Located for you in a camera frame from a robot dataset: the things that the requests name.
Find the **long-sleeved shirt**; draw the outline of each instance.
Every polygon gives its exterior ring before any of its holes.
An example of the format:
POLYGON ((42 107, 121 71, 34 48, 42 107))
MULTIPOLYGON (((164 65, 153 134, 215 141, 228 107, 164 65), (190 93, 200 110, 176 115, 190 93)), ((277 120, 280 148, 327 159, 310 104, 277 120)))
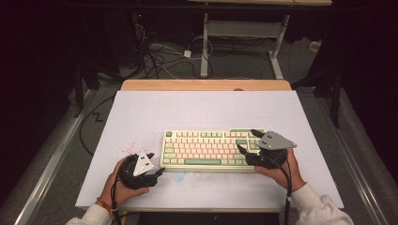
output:
MULTIPOLYGON (((327 195, 319 196, 307 183, 292 193, 292 201, 299 212, 297 225, 352 225, 350 216, 339 210, 327 195)), ((82 218, 73 218, 67 225, 110 225, 108 211, 97 204, 91 205, 82 218)))

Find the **hand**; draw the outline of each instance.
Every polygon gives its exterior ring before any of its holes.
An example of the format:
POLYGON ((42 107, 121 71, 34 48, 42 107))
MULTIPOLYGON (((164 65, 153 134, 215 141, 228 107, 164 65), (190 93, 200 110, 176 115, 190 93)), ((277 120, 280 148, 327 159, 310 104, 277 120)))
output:
MULTIPOLYGON (((114 172, 112 172, 109 175, 108 179, 105 182, 105 187, 103 188, 103 191, 99 196, 100 198, 103 199, 103 201, 106 204, 108 204, 111 207, 112 207, 111 188, 115 182, 115 178, 117 177, 117 171, 119 170, 120 165, 123 163, 123 161, 126 158, 127 157, 125 157, 117 162, 114 172)), ((116 192, 115 192, 116 193, 115 201, 116 201, 117 206, 120 206, 123 203, 125 203, 128 199, 143 195, 147 192, 149 192, 149 188, 147 188, 147 187, 142 187, 142 188, 138 188, 138 189, 134 190, 134 189, 125 187, 122 182, 117 182, 116 192)))
MULTIPOLYGON (((295 154, 293 153, 293 148, 287 149, 287 161, 290 165, 290 172, 292 177, 292 191, 296 191, 305 185, 305 182, 302 180, 301 175, 299 173, 299 164, 296 160, 295 154)), ((283 163, 282 167, 289 174, 289 168, 287 166, 287 161, 283 163)), ((275 182, 287 189, 287 180, 284 174, 279 169, 269 170, 264 167, 256 166, 254 170, 275 180, 275 182)))

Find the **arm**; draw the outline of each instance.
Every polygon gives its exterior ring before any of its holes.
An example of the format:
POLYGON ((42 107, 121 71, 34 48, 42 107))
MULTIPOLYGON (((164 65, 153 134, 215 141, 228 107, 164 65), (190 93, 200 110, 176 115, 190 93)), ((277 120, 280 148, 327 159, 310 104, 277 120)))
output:
MULTIPOLYGON (((290 165, 292 179, 292 201, 299 212, 297 225, 305 224, 354 224, 349 215, 340 211, 329 196, 319 196, 308 183, 305 183, 299 173, 299 164, 292 148, 287 149, 287 162, 282 166, 288 171, 290 165)), ((283 188, 287 188, 287 181, 278 169, 269 170, 264 167, 254 169, 275 180, 283 188)))
MULTIPOLYGON (((73 218, 67 222, 67 225, 80 224, 80 225, 109 225, 112 222, 112 198, 111 188, 114 184, 115 178, 120 165, 126 159, 123 158, 117 162, 114 171, 108 176, 105 182, 102 193, 98 197, 97 201, 92 204, 85 212, 82 218, 73 218)), ((142 187, 139 189, 130 189, 118 182, 116 186, 115 201, 117 206, 122 205, 128 199, 143 195, 149 192, 149 188, 142 187)))

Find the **mechanical keyboard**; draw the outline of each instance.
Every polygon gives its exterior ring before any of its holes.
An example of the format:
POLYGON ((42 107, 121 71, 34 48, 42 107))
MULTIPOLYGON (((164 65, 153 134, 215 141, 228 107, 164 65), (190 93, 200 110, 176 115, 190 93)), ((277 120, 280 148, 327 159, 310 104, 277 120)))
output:
POLYGON ((246 128, 167 130, 163 135, 161 166, 180 171, 252 172, 253 166, 246 163, 237 144, 257 153, 258 141, 246 128))

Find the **desk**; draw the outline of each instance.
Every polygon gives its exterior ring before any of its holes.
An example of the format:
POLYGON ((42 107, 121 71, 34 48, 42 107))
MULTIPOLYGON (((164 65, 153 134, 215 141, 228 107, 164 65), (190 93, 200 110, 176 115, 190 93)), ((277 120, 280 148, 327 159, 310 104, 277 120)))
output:
MULTIPOLYGON (((194 2, 227 3, 227 4, 256 4, 256 5, 287 5, 287 6, 330 6, 331 0, 190 0, 194 2)), ((207 77, 208 36, 234 36, 254 38, 276 38, 275 48, 269 51, 269 62, 276 79, 283 79, 281 67, 278 63, 278 52, 281 48, 284 32, 286 31, 290 15, 284 15, 282 22, 237 22, 211 21, 205 13, 203 31, 203 53, 200 76, 207 77)))
MULTIPOLYGON (((115 164, 130 153, 152 152, 153 163, 159 167, 164 130, 233 126, 278 131, 296 142, 295 152, 304 179, 311 181, 319 194, 330 195, 339 208, 344 207, 299 98, 287 87, 285 81, 126 81, 116 95, 76 206, 86 208, 93 203, 115 164), (211 91, 198 91, 205 89, 206 83, 211 91), (272 83, 277 83, 280 91, 272 83), (158 88, 168 91, 153 91, 158 88), (235 88, 246 91, 225 91, 235 88)), ((284 210, 285 190, 256 172, 166 171, 158 181, 148 194, 126 202, 123 209, 268 213, 284 210)))

